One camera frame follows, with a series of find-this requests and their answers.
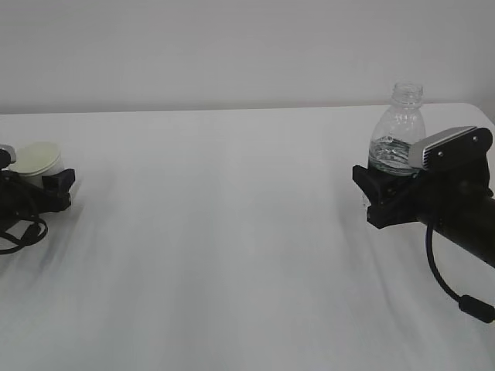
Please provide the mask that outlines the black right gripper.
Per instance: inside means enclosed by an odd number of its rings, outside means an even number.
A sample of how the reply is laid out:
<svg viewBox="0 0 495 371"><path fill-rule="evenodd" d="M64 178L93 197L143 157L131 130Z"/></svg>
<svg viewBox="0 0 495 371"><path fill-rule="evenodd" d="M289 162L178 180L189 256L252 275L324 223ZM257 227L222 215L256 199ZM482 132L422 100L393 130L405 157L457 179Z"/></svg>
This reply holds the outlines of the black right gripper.
<svg viewBox="0 0 495 371"><path fill-rule="evenodd" d="M367 221L378 229L433 222L449 239L494 238L494 194L487 162L469 162L444 172L396 176L355 165L352 180L370 206Z"/></svg>

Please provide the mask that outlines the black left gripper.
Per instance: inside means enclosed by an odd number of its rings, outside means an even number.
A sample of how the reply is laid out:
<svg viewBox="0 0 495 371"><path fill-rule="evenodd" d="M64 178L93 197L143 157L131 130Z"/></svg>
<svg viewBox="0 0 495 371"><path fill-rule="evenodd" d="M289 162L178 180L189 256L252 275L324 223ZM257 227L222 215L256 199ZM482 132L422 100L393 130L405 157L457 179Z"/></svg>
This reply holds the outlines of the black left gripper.
<svg viewBox="0 0 495 371"><path fill-rule="evenodd" d="M70 189L76 181L75 175L72 168L44 175L40 188L28 183L17 172L2 170L1 221L66 210L71 205Z"/></svg>

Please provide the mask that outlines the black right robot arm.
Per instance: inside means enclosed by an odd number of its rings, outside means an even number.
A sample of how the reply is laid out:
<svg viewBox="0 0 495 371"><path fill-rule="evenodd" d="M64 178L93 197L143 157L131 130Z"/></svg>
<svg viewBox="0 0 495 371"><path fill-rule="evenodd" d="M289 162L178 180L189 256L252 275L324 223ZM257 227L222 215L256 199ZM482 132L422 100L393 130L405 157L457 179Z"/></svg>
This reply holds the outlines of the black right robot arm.
<svg viewBox="0 0 495 371"><path fill-rule="evenodd" d="M378 229L433 222L433 229L494 265L494 195L488 161L479 158L444 172L394 176L355 165L352 179L370 201L367 221Z"/></svg>

